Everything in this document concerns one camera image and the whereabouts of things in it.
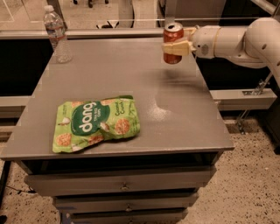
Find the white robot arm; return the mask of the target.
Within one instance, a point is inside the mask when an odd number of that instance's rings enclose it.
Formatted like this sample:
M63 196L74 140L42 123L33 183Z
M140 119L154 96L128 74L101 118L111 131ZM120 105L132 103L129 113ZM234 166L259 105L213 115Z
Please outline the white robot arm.
M250 68L267 67L280 86L280 23L262 17L249 26L186 27L184 37L162 44L163 53L199 58L223 58Z

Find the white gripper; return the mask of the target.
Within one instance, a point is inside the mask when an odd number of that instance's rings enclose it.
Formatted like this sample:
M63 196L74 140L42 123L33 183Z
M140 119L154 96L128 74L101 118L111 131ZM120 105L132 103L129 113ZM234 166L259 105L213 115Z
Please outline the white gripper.
M185 27L184 36L192 36L192 43L188 40L167 42L162 44L162 50L167 54L186 56L193 52L195 48L195 55L197 57L212 59L219 30L220 27L218 25L207 25L199 29L197 27Z

